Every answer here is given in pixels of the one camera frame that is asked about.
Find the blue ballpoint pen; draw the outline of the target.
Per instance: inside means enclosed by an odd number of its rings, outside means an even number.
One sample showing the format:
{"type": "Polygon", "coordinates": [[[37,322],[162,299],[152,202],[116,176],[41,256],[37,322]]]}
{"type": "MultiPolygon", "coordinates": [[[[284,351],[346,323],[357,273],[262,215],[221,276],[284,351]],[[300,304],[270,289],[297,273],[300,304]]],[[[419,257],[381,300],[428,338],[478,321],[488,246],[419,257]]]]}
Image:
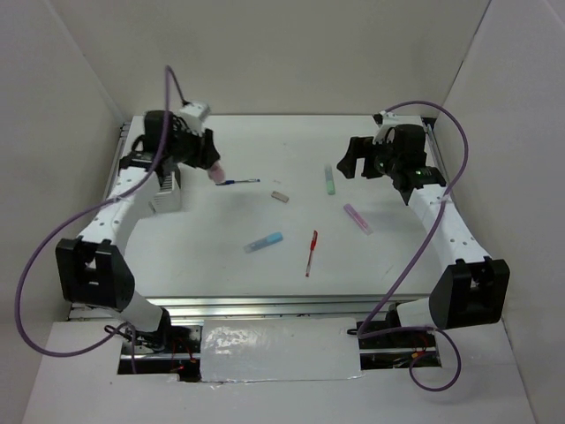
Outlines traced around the blue ballpoint pen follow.
{"type": "Polygon", "coordinates": [[[233,186],[238,184],[255,184],[259,183],[259,178],[249,178],[249,179],[226,179],[221,183],[215,183],[216,186],[233,186]]]}

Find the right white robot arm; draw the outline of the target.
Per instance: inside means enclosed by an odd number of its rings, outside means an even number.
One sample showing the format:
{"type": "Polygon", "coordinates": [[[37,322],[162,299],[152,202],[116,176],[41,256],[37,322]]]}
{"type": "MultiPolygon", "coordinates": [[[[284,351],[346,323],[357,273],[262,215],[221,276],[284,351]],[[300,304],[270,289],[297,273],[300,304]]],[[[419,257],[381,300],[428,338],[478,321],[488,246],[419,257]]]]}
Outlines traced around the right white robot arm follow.
{"type": "Polygon", "coordinates": [[[355,176],[391,178],[404,203],[420,220],[438,254],[442,274],[425,299],[393,307],[385,326],[387,340],[407,345],[416,327],[457,329],[496,323],[509,285],[510,269],[494,259],[471,235],[446,192],[441,172],[427,163],[426,132],[422,125],[384,125],[377,137],[353,137],[337,169],[355,176]]]}

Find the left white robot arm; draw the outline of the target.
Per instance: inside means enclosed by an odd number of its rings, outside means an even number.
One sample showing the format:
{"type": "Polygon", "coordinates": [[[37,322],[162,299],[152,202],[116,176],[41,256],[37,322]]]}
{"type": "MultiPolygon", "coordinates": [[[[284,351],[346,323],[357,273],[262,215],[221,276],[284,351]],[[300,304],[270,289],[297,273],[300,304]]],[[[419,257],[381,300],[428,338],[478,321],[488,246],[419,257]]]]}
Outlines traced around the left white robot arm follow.
{"type": "Polygon", "coordinates": [[[78,237],[56,245],[64,299],[130,323],[154,352],[173,345],[170,314],[136,292],[124,252],[137,222],[153,211],[158,193],[178,176],[180,164],[206,171],[218,166],[213,132],[204,125],[209,113],[202,102],[188,102],[178,113],[147,112],[143,133],[120,159],[109,204],[78,237]]]}

